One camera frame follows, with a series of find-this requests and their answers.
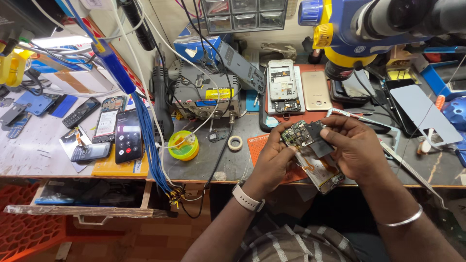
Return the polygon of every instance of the white watch strap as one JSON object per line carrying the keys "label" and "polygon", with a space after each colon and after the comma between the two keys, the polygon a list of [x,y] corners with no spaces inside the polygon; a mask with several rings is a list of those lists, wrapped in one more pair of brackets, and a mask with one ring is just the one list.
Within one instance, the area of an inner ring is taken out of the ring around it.
{"label": "white watch strap", "polygon": [[259,212],[265,204],[265,199],[262,199],[261,202],[255,201],[246,195],[239,185],[235,186],[233,190],[233,196],[239,204],[251,211]]}

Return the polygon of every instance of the tape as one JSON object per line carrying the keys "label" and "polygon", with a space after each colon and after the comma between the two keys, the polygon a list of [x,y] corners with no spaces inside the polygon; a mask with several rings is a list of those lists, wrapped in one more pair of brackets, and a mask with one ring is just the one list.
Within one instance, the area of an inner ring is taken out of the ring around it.
{"label": "tape", "polygon": [[[238,141],[240,143],[240,145],[239,146],[233,146],[232,145],[233,141]],[[239,149],[241,149],[242,146],[243,146],[243,140],[239,136],[232,136],[228,140],[228,147],[233,151],[238,151]]]}

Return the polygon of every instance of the orange mat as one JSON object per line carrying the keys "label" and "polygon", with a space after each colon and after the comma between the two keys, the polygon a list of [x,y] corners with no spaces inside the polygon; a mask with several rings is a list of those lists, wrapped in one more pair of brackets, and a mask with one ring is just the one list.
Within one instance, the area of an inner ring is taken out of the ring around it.
{"label": "orange mat", "polygon": [[[301,73],[304,72],[314,72],[314,71],[324,71],[325,65],[307,65],[307,64],[296,64],[295,66],[299,66],[299,70]],[[335,108],[338,109],[343,109],[343,106],[335,101],[332,101],[332,105]],[[266,112],[268,113],[268,102],[267,99],[265,99],[265,109]],[[284,123],[287,121],[291,121],[293,123],[296,123],[300,120],[306,121],[306,123],[310,122],[315,122],[317,120],[320,120],[324,118],[327,115],[327,111],[306,111],[304,114],[300,115],[291,115],[289,120],[285,120],[283,118],[283,115],[270,115],[271,117],[274,117],[275,119],[278,120],[280,123]]]}
{"label": "orange mat", "polygon": [[[249,146],[249,152],[251,153],[251,160],[253,165],[256,166],[257,159],[259,158],[259,153],[264,148],[265,143],[268,140],[269,134],[262,136],[257,136],[247,139],[247,145]],[[288,170],[283,180],[280,182],[280,185],[295,182],[301,179],[305,179],[308,176],[306,173],[298,166],[291,170]]]}

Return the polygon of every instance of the silicone repair mat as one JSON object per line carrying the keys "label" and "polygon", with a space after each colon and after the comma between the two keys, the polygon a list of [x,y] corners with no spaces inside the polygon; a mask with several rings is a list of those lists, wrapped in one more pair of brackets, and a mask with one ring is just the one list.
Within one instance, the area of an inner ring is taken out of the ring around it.
{"label": "silicone repair mat", "polygon": [[[267,143],[268,136],[269,134],[265,134],[262,136],[247,139],[247,145],[249,146],[249,152],[251,153],[251,160],[254,166],[256,166],[257,159],[259,158],[259,153],[264,148],[265,143]],[[280,182],[280,184],[291,183],[306,178],[308,178],[308,176],[303,171],[303,169],[299,166],[296,166],[296,168],[287,171],[285,177]]]}

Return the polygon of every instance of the plastic drawer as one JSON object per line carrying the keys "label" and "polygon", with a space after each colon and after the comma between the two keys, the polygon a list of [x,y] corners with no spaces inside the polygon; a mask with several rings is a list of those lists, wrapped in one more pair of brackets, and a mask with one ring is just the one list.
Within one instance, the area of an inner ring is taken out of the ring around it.
{"label": "plastic drawer", "polygon": [[230,14],[230,3],[228,0],[203,0],[207,16]]}
{"label": "plastic drawer", "polygon": [[283,25],[284,12],[264,12],[260,13],[259,27],[270,28],[270,27],[281,27]]}
{"label": "plastic drawer", "polygon": [[210,32],[229,31],[232,29],[230,16],[214,16],[208,17]]}
{"label": "plastic drawer", "polygon": [[235,30],[249,29],[257,27],[257,14],[238,14],[233,16]]}
{"label": "plastic drawer", "polygon": [[231,0],[233,14],[256,12],[257,0]]}
{"label": "plastic drawer", "polygon": [[285,9],[285,0],[259,0],[259,11],[283,9]]}

